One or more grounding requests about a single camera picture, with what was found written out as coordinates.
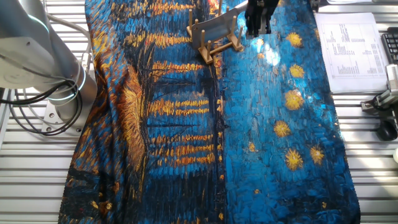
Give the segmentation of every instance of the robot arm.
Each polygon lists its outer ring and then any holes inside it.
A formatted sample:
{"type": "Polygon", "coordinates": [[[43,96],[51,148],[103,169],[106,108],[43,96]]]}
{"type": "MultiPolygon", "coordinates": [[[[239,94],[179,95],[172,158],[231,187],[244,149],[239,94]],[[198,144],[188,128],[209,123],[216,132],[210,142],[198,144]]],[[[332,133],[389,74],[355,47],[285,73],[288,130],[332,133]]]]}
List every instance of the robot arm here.
{"type": "MultiPolygon", "coordinates": [[[[45,93],[69,80],[77,86],[88,111],[96,97],[95,81],[52,29],[40,0],[1,1],[0,67],[3,88],[34,87],[45,93]]],[[[48,97],[60,119],[73,117],[76,95],[65,86],[48,97]]]]}

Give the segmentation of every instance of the yellow star pattern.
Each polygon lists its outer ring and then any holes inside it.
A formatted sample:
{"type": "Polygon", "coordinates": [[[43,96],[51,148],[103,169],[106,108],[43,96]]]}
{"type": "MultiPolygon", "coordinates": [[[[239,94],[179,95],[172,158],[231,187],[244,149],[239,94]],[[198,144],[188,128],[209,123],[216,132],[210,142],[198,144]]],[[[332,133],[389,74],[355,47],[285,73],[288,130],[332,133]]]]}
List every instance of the yellow star pattern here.
{"type": "Polygon", "coordinates": [[[290,44],[292,44],[293,47],[303,47],[302,39],[301,37],[294,33],[289,34],[286,39],[290,41],[290,44]]]}
{"type": "Polygon", "coordinates": [[[292,133],[285,121],[277,121],[274,126],[274,131],[280,138],[288,136],[292,133]]]}
{"type": "Polygon", "coordinates": [[[303,78],[304,77],[304,69],[298,65],[291,66],[289,71],[290,71],[290,74],[294,78],[303,78]]]}
{"type": "Polygon", "coordinates": [[[297,168],[303,167],[303,159],[295,149],[289,149],[286,157],[286,165],[291,171],[297,170],[297,168]]]}
{"type": "Polygon", "coordinates": [[[304,100],[301,93],[296,90],[290,90],[285,94],[286,103],[285,106],[289,110],[298,110],[304,104],[304,100]]]}
{"type": "Polygon", "coordinates": [[[319,146],[313,146],[310,151],[312,160],[315,164],[322,165],[322,159],[325,155],[322,154],[321,149],[319,146]]]}
{"type": "Polygon", "coordinates": [[[249,144],[249,150],[250,150],[251,152],[255,152],[255,151],[256,151],[256,147],[254,146],[254,143],[253,143],[253,142],[250,142],[250,144],[249,144]]]}

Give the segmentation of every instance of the aluminum slatted surface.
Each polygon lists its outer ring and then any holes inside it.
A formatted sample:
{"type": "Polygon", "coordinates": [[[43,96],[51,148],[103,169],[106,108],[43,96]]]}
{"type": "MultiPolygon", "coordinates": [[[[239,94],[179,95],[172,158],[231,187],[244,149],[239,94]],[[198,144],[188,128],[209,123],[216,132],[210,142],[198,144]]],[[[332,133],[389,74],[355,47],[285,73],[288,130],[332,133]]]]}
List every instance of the aluminum slatted surface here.
{"type": "MultiPolygon", "coordinates": [[[[48,12],[87,29],[84,1],[48,0],[48,12]]],[[[320,12],[373,12],[379,30],[398,26],[398,5],[325,6],[320,12]]],[[[86,38],[52,23],[63,41],[80,58],[86,38]]],[[[35,95],[32,89],[29,95],[35,95]]],[[[379,142],[372,131],[376,117],[363,113],[359,102],[370,95],[335,95],[340,128],[346,141],[348,163],[359,197],[363,223],[398,224],[398,164],[392,158],[398,140],[379,142]]],[[[44,116],[47,102],[33,105],[44,116]]],[[[42,122],[28,108],[33,123],[42,122]]],[[[49,139],[22,130],[9,119],[0,150],[0,224],[53,224],[57,222],[63,186],[77,139],[49,139]]]]}

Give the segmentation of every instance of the cable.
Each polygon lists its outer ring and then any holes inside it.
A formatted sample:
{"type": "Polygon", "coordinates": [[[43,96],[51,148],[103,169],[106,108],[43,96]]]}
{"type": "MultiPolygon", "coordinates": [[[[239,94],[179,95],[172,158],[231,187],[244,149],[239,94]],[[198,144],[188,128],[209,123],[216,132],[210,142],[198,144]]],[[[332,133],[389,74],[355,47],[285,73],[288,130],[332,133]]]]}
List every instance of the cable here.
{"type": "Polygon", "coordinates": [[[77,88],[75,89],[75,91],[76,91],[76,95],[78,96],[78,97],[77,97],[77,106],[76,106],[75,114],[74,114],[74,115],[72,116],[72,118],[69,119],[62,127],[57,128],[56,130],[53,130],[53,131],[46,131],[46,132],[39,131],[39,130],[38,130],[36,127],[34,127],[34,125],[29,121],[29,119],[28,119],[27,116],[25,115],[24,111],[22,110],[21,106],[18,106],[18,107],[19,107],[19,109],[20,109],[20,111],[21,111],[21,113],[22,113],[22,116],[24,117],[24,119],[27,121],[27,123],[29,124],[29,126],[30,126],[33,130],[28,129],[27,127],[25,127],[25,126],[19,121],[19,119],[17,118],[17,116],[16,116],[16,114],[15,114],[14,108],[11,106],[11,104],[9,104],[10,112],[11,112],[11,114],[12,114],[12,117],[15,119],[15,121],[16,121],[25,131],[28,131],[28,132],[30,132],[30,133],[42,134],[42,135],[44,135],[44,136],[55,136],[55,135],[64,133],[68,128],[70,128],[73,124],[75,124],[76,120],[77,120],[77,119],[79,118],[79,116],[80,116],[81,110],[82,110],[82,108],[83,108],[83,100],[82,100],[81,94],[80,94],[80,92],[78,91],[77,88]]]}
{"type": "Polygon", "coordinates": [[[47,90],[46,92],[39,94],[35,97],[26,99],[26,100],[19,100],[19,101],[0,100],[0,103],[6,103],[6,104],[11,104],[11,105],[29,105],[32,103],[37,103],[37,102],[40,102],[40,101],[46,99],[47,97],[49,97],[53,92],[58,90],[60,87],[63,87],[64,85],[72,85],[72,84],[70,84],[70,82],[71,81],[64,81],[61,84],[47,90]]]}
{"type": "Polygon", "coordinates": [[[59,24],[62,24],[64,26],[67,26],[67,27],[70,27],[70,28],[75,29],[77,31],[80,31],[88,39],[88,44],[87,44],[87,48],[86,48],[86,52],[85,53],[90,53],[91,52],[91,41],[90,41],[91,37],[90,37],[90,33],[87,30],[85,30],[84,28],[82,28],[82,27],[80,27],[80,26],[78,26],[78,25],[76,25],[76,24],[74,24],[72,22],[68,22],[68,21],[65,21],[63,19],[57,18],[57,17],[55,17],[55,16],[53,16],[51,14],[47,14],[47,17],[48,17],[48,19],[50,19],[52,21],[55,21],[55,22],[58,22],[59,24]]]}
{"type": "MultiPolygon", "coordinates": [[[[23,91],[23,93],[24,93],[24,98],[27,99],[26,89],[23,89],[22,91],[23,91]]],[[[65,122],[61,122],[61,123],[58,122],[58,123],[55,123],[55,122],[46,121],[46,120],[44,120],[43,118],[41,118],[41,117],[36,113],[36,111],[33,110],[33,108],[32,108],[30,105],[27,105],[27,107],[29,108],[30,112],[32,112],[32,114],[33,114],[37,119],[43,121],[43,122],[46,123],[46,124],[64,124],[64,123],[65,123],[65,122]]]]}
{"type": "Polygon", "coordinates": [[[73,86],[72,87],[70,87],[70,88],[66,88],[66,89],[64,89],[64,90],[61,90],[61,91],[58,91],[57,92],[57,94],[59,94],[59,93],[65,93],[66,91],[69,91],[69,90],[72,90],[72,89],[74,89],[76,86],[77,86],[77,82],[79,81],[79,78],[80,78],[80,72],[81,72],[81,70],[80,70],[80,64],[78,63],[78,69],[77,69],[77,75],[76,75],[76,81],[75,80],[73,80],[75,83],[73,84],[73,86]]]}

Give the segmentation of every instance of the blue fabric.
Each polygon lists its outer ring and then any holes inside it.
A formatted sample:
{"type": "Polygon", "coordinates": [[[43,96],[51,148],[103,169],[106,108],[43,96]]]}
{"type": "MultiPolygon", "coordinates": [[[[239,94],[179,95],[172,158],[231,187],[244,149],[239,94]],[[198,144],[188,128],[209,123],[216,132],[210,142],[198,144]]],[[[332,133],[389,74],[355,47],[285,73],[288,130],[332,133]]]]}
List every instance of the blue fabric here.
{"type": "Polygon", "coordinates": [[[272,34],[210,66],[189,9],[218,2],[86,0],[98,97],[59,223],[359,223],[308,3],[281,1],[272,34]]]}

